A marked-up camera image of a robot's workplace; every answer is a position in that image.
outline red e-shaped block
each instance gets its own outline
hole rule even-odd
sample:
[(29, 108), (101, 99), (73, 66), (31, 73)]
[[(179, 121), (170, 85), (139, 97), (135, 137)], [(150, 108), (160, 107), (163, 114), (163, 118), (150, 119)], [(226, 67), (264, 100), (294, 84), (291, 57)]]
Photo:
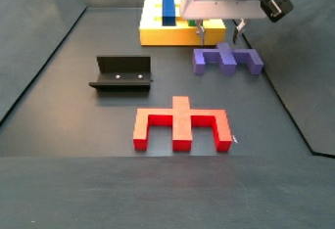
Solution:
[(172, 126), (172, 149), (190, 151), (192, 144), (192, 126), (214, 128), (216, 151), (226, 152), (232, 144), (232, 134), (224, 110), (190, 109), (188, 97), (172, 97), (172, 109), (139, 109), (134, 146), (136, 150), (148, 148), (151, 125)]

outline purple e-shaped block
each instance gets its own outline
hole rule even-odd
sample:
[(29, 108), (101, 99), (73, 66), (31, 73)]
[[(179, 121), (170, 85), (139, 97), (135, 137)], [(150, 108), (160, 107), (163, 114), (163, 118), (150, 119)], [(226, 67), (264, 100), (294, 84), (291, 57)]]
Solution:
[(226, 75), (235, 74), (236, 64), (246, 63), (251, 74), (259, 74), (264, 64), (254, 49), (231, 49), (228, 43), (219, 43), (216, 49), (194, 50), (194, 73), (204, 74), (206, 64), (219, 63), (220, 71)]

